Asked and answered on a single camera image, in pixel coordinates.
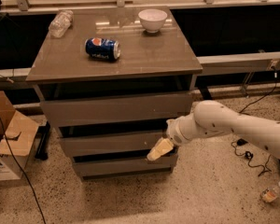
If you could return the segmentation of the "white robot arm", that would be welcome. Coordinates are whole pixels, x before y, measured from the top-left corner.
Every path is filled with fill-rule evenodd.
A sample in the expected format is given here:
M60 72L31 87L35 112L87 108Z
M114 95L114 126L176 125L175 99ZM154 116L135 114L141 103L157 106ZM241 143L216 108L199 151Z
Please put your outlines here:
M166 137L159 139L147 159L155 161L174 147L187 145L196 138L228 133L236 134L280 160L280 121L240 114L214 100L199 102L189 115L168 119Z

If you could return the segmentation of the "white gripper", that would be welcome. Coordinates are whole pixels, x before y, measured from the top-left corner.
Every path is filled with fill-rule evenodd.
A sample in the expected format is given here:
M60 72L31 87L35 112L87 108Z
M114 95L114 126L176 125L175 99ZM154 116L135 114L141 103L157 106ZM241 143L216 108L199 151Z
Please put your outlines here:
M192 119L186 116L177 119L168 119L167 138L160 138L156 145L147 154L149 161L155 161L169 153L175 146L184 146L192 139Z

